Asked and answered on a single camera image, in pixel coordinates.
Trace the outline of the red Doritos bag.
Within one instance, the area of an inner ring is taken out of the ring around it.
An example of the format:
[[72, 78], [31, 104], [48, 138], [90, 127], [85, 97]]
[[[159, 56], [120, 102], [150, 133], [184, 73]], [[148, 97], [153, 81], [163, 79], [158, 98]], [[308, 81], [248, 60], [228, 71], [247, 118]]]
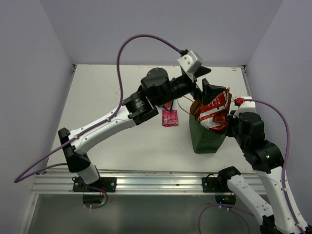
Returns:
[[196, 114], [197, 122], [204, 128], [223, 134], [228, 125], [227, 115], [230, 110], [232, 94], [227, 88], [208, 105], [201, 104]]

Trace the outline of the blue chips bag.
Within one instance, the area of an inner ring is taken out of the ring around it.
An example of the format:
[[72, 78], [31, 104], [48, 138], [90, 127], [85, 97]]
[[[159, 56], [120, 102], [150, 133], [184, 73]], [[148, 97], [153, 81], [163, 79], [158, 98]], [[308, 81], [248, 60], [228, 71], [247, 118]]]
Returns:
[[170, 101], [164, 105], [161, 106], [162, 109], [168, 111], [168, 112], [172, 112], [173, 111], [173, 106], [174, 106], [174, 101]]

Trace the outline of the green paper bag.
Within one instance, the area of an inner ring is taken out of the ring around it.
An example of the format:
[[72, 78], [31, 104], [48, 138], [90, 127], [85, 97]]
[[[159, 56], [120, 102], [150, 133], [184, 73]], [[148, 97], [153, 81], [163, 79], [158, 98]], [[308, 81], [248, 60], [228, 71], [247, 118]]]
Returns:
[[177, 100], [177, 104], [181, 110], [189, 115], [189, 130], [193, 151], [196, 154], [216, 153], [226, 138], [225, 133], [215, 133], [209, 129], [206, 129], [197, 122], [195, 117], [192, 115], [193, 112], [191, 110], [193, 107], [196, 107], [197, 104], [191, 104], [189, 111], [186, 111], [181, 107], [179, 99]]

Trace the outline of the small pink candy packet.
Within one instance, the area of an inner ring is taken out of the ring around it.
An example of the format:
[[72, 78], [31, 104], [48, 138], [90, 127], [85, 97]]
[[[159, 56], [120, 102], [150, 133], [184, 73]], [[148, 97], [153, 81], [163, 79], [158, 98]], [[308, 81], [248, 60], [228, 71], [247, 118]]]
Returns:
[[162, 110], [162, 126], [164, 127], [172, 127], [178, 126], [178, 114], [177, 110], [167, 111]]

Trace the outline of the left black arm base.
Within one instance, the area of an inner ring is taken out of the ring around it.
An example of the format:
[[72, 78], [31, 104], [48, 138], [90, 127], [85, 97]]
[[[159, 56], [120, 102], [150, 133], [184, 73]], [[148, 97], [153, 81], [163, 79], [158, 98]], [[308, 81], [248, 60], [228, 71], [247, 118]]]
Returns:
[[101, 177], [97, 170], [79, 172], [72, 178], [73, 192], [109, 192], [114, 193], [117, 186], [116, 177]]

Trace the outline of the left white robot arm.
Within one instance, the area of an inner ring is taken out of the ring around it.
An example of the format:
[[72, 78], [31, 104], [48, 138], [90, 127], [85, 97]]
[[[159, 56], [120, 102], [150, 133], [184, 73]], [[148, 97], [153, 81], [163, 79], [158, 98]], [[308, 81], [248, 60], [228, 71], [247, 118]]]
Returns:
[[60, 129], [58, 137], [64, 146], [69, 171], [77, 173], [88, 190], [97, 191], [101, 187], [101, 179], [87, 152], [118, 132], [152, 119], [158, 115], [158, 107], [186, 94], [191, 94], [194, 100], [203, 104], [209, 104], [226, 90], [224, 86], [210, 84], [205, 78], [202, 88], [197, 86], [196, 79], [210, 72], [210, 68], [200, 66], [190, 76], [182, 73], [177, 78], [169, 79], [165, 69], [153, 68], [141, 79], [138, 90], [123, 98], [111, 113], [80, 129]]

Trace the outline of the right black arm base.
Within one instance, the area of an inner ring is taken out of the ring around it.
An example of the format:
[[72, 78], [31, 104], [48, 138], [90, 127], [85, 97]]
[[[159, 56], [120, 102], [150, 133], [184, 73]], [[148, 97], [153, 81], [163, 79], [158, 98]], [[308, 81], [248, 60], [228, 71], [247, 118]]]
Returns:
[[241, 175], [240, 171], [234, 167], [227, 167], [218, 172], [217, 177], [202, 177], [202, 190], [204, 193], [229, 193], [231, 190], [228, 188], [227, 182], [233, 176]]

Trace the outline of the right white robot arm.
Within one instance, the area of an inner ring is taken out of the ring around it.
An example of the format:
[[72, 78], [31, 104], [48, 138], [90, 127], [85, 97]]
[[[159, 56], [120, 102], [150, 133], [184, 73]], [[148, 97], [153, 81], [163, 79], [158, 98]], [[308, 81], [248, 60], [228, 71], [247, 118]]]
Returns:
[[228, 120], [226, 135], [236, 139], [246, 161], [260, 178], [269, 201], [252, 189], [234, 166], [218, 172], [218, 188], [234, 192], [244, 202], [258, 221], [261, 233], [310, 234], [312, 227], [302, 217], [282, 175], [286, 161], [280, 149], [265, 139], [260, 115], [254, 112], [237, 115], [231, 111]]

